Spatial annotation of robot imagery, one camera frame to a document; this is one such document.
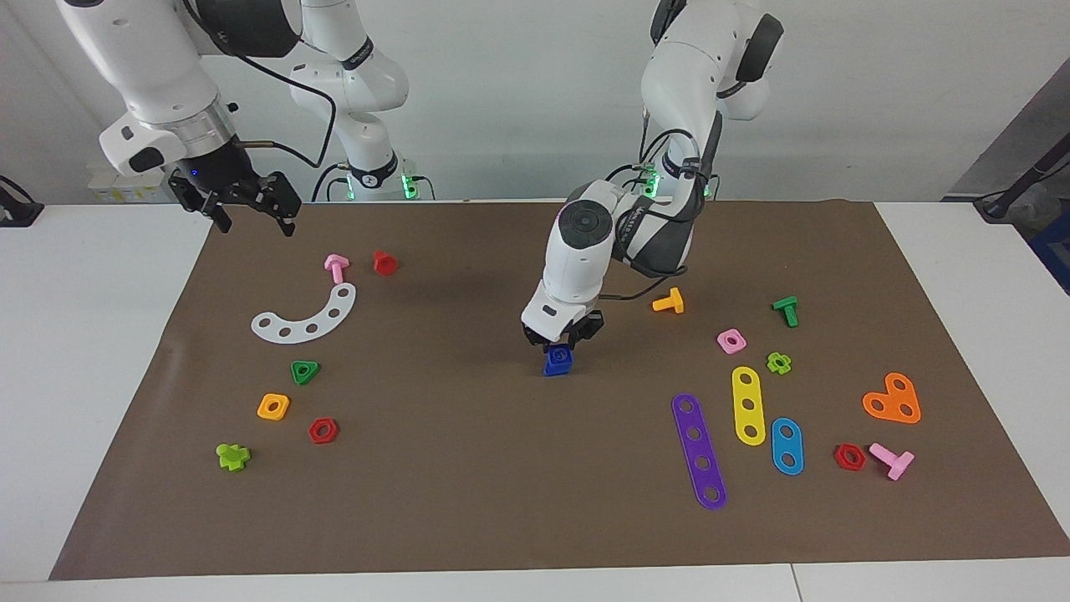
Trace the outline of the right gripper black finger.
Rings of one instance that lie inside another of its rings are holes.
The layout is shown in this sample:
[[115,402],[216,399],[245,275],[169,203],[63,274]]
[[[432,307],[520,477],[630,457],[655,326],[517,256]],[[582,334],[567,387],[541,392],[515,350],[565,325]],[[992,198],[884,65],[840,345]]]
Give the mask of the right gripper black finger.
[[301,197],[281,171],[260,176],[256,182],[257,195],[253,209],[265,214],[279,225],[285,237],[293,236],[297,225],[293,222],[302,206]]
[[199,213],[209,218],[221,233],[229,233],[232,227],[231,218],[221,206],[216,192],[203,196],[197,188],[177,188],[180,205],[187,212]]

